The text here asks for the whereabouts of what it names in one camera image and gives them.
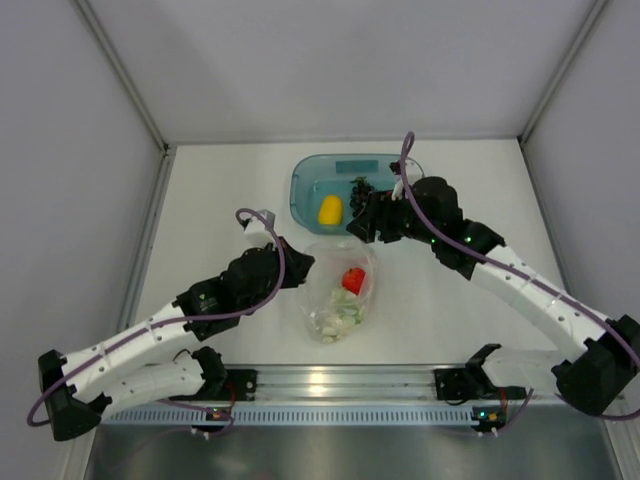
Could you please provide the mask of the dark blue fake food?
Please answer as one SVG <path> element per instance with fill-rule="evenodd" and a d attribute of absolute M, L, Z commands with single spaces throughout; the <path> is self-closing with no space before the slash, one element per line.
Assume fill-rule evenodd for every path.
<path fill-rule="evenodd" d="M 357 216 L 366 206 L 370 194 L 374 191 L 374 187 L 364 176 L 356 177 L 351 181 L 351 185 L 349 205 L 352 209 L 353 216 Z"/>

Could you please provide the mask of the yellow fake food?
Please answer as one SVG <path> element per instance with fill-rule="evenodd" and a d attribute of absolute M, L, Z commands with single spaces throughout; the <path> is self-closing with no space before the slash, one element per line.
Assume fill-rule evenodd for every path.
<path fill-rule="evenodd" d="M 338 226 L 342 223 L 343 214 L 342 199 L 336 195 L 327 195 L 319 208 L 317 222 L 322 226 Z"/>

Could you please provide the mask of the red fake food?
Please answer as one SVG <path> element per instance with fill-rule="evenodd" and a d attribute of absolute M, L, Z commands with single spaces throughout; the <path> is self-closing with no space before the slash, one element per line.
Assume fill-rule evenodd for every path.
<path fill-rule="evenodd" d="M 366 271 L 359 267 L 347 270 L 341 279 L 341 286 L 346 291 L 358 296 L 366 279 Z"/>

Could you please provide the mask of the clear dotted zip bag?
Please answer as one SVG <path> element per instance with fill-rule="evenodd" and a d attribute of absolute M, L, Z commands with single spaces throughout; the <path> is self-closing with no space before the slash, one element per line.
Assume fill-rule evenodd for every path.
<path fill-rule="evenodd" d="M 374 293 L 377 258 L 357 239 L 325 240 L 304 250 L 314 259 L 296 291 L 304 325 L 314 341 L 336 343 L 367 319 Z"/>

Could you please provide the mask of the green fake lettuce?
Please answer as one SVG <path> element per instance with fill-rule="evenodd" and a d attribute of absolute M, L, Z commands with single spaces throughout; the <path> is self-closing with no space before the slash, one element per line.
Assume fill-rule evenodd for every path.
<path fill-rule="evenodd" d="M 364 303 L 358 296 L 343 288 L 336 288 L 331 292 L 330 307 L 337 316 L 354 316 L 357 324 L 363 320 Z"/>

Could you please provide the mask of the white fake food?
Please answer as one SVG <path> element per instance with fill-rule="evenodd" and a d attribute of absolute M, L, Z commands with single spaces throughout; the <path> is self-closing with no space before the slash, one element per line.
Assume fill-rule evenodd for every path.
<path fill-rule="evenodd" d="M 327 317 L 322 324 L 320 337 L 322 343 L 334 343 L 351 333 L 357 325 L 354 316 Z"/>

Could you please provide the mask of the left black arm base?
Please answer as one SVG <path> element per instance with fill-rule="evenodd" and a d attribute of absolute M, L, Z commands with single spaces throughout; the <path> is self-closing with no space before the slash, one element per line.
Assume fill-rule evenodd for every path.
<path fill-rule="evenodd" d="M 217 402 L 252 402 L 257 389 L 258 371 L 255 369 L 231 368 L 227 379 L 215 393 L 207 393 L 205 400 Z"/>

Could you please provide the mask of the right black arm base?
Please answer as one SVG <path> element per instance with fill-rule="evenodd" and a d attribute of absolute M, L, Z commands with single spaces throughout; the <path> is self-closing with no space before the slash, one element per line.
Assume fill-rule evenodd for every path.
<path fill-rule="evenodd" d="M 434 372 L 437 399 L 457 406 L 478 396 L 478 382 L 467 368 L 441 368 Z"/>

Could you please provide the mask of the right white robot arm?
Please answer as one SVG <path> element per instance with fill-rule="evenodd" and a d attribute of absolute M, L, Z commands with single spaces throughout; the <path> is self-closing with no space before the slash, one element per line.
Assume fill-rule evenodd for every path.
<path fill-rule="evenodd" d="M 443 266 L 496 295 L 555 345 L 553 351 L 484 346 L 466 364 L 477 396 L 530 388 L 601 416 L 639 372 L 636 320 L 613 320 L 537 274 L 503 237 L 464 217 L 455 189 L 441 177 L 419 179 L 400 197 L 371 193 L 346 229 L 365 243 L 407 238 L 429 245 Z"/>

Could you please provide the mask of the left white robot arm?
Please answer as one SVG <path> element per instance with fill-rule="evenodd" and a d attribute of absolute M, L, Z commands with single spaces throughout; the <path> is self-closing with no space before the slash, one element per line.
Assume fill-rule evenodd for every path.
<path fill-rule="evenodd" d="M 41 355 L 40 388 L 54 439 L 75 439 L 157 400 L 219 397 L 228 373 L 207 340 L 236 327 L 279 290 L 302 285 L 314 263 L 285 240 L 250 248 L 148 320 L 75 353 Z"/>

